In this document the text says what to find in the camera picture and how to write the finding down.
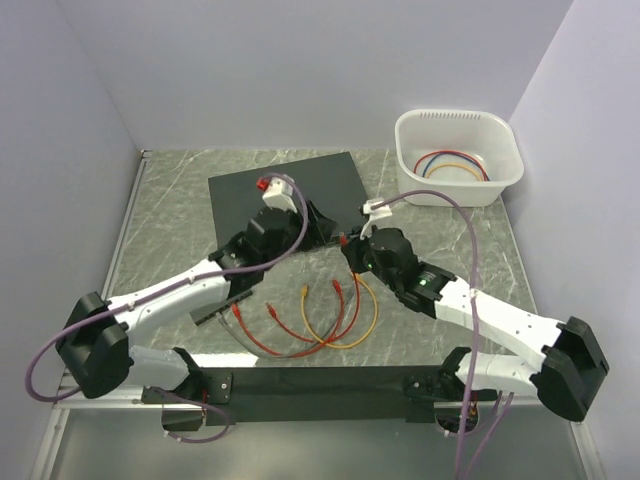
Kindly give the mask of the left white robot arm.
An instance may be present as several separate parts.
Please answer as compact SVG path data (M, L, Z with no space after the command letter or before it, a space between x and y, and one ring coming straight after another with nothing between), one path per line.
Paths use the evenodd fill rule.
M305 213L263 207L246 228L187 271L132 294L103 299L91 292L74 306L55 349L89 399L126 381L156 384L176 400L201 388L195 364L175 350L142 342L183 314L224 305L261 282L274 259L329 243L337 228L312 202Z

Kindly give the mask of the large blue rack switch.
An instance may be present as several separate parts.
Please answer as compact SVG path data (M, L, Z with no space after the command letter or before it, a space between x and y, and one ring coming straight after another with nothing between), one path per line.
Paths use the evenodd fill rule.
M326 219L320 224L324 238L313 242L313 248L335 243L342 233L365 224L361 209L368 197L351 154L343 152L211 177L208 185L218 245L245 230L265 206L295 205L301 210L291 186L279 178L274 187L262 181L269 173L294 180L312 204L308 211Z

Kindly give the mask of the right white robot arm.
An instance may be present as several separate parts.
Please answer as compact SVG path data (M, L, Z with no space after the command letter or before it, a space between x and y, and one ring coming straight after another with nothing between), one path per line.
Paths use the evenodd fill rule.
M538 316L473 293L463 279L419 260L398 228L377 229L368 237L344 235L340 248L352 272L373 274L406 308L477 331L507 349L505 355L454 349L439 377L445 395L512 392L537 397L565 420L585 419L610 370L588 323Z

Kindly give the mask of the small black network switch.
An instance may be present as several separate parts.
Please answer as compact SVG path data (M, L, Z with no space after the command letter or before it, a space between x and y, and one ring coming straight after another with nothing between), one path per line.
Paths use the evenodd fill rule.
M229 310L232 304L237 304L238 302L249 298L252 294L253 290L247 289L235 296L232 296L229 299L199 307L190 312L191 320L196 326L201 326L214 318L216 315L222 314Z

